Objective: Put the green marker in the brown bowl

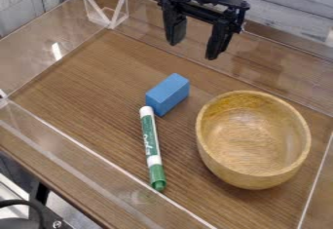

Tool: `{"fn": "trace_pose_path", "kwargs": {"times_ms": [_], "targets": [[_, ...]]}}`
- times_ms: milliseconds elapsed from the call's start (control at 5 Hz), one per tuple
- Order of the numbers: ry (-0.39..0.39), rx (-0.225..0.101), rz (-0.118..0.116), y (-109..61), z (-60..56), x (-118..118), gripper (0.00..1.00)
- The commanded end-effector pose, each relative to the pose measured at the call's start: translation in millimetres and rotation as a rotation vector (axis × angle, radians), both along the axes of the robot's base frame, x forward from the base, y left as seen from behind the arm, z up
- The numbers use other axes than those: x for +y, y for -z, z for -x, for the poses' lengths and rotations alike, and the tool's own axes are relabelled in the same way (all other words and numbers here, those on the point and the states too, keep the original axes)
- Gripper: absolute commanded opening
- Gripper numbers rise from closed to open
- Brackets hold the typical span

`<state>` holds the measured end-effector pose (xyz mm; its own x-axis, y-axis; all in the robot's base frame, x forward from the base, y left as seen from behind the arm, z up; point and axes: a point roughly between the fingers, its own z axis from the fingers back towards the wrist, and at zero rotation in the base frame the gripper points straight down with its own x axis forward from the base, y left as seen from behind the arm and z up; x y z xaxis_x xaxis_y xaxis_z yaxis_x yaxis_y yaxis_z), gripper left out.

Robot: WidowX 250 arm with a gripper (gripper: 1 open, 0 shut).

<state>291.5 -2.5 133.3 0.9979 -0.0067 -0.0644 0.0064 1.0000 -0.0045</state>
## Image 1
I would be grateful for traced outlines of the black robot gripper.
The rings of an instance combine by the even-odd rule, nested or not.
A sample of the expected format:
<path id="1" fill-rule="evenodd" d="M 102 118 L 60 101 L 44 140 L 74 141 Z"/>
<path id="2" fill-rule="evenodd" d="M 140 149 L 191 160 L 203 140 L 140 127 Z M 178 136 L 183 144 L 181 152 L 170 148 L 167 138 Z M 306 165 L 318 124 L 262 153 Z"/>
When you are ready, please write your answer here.
<path id="1" fill-rule="evenodd" d="M 214 23 L 206 59 L 226 50 L 233 33 L 239 33 L 250 4 L 245 0 L 159 0 L 163 9 L 166 40 L 175 46 L 185 38 L 187 16 Z"/>

